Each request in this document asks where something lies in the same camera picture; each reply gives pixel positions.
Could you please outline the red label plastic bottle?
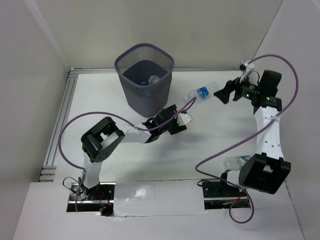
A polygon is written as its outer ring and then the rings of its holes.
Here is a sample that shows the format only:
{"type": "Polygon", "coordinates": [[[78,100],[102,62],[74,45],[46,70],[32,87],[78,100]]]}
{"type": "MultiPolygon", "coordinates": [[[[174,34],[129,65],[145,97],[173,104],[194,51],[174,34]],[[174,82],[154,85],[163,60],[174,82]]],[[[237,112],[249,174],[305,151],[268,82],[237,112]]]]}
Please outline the red label plastic bottle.
{"type": "Polygon", "coordinates": [[[148,79],[148,85],[153,85],[155,83],[157,83],[160,80],[160,77],[157,75],[151,75],[148,79]]]}

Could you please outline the blue label plastic bottle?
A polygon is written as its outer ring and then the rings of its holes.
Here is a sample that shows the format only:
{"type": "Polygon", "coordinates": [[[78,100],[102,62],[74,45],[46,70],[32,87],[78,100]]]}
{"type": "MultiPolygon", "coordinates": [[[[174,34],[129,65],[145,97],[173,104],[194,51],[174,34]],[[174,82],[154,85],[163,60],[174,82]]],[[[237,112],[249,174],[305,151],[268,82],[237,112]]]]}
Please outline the blue label plastic bottle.
{"type": "Polygon", "coordinates": [[[148,82],[147,81],[141,81],[140,85],[143,86],[141,89],[142,91],[142,98],[143,99],[150,99],[151,98],[151,90],[148,88],[148,82]]]}

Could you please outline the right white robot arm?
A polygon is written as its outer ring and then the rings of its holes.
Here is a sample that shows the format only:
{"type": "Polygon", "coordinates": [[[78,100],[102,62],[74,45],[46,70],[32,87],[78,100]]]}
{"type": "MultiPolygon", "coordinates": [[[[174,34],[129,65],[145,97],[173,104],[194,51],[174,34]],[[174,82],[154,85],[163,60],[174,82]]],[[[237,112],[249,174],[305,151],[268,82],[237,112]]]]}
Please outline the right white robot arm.
{"type": "Polygon", "coordinates": [[[233,101],[250,100],[256,121],[257,138],[255,154],[243,165],[238,182],[240,185],[263,193],[275,194],[291,171],[285,161],[280,140],[282,100],[276,96],[282,75],[265,70],[257,84],[251,83],[249,72],[229,80],[214,96],[227,104],[230,94],[233,101]]]}

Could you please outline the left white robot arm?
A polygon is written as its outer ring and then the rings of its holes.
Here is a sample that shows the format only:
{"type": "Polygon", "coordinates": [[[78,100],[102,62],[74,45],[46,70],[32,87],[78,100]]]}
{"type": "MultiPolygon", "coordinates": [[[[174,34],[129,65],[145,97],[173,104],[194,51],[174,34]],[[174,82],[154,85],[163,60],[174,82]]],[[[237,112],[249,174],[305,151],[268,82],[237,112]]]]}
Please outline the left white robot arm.
{"type": "Polygon", "coordinates": [[[90,128],[82,137],[84,172],[79,178],[80,194],[88,200],[97,197],[100,188],[102,163],[111,156],[121,143],[149,144],[169,132],[178,134],[187,129],[192,116],[186,110],[177,110],[176,105],[162,109],[155,117],[137,127],[130,124],[116,124],[111,117],[105,117],[90,128]]]}

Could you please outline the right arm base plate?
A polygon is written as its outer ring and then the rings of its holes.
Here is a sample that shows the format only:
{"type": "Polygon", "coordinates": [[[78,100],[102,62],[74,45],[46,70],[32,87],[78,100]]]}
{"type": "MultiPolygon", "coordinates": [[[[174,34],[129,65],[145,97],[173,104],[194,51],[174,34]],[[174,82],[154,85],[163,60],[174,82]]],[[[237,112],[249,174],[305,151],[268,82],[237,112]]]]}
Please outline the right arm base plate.
{"type": "Polygon", "coordinates": [[[223,181],[202,179],[197,186],[202,189],[205,210],[228,209],[233,203],[233,208],[251,207],[246,193],[223,181]]]}

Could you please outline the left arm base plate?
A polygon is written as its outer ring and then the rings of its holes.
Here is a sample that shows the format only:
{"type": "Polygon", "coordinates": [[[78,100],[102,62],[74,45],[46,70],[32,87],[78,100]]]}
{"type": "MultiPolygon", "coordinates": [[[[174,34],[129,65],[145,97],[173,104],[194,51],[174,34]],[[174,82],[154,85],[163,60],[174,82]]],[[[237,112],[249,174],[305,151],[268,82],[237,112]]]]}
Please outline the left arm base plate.
{"type": "Polygon", "coordinates": [[[101,216],[111,217],[114,215],[115,182],[101,182],[93,188],[89,195],[80,190],[76,196],[80,179],[67,176],[62,181],[62,186],[69,190],[66,211],[75,212],[97,212],[101,216]]]}

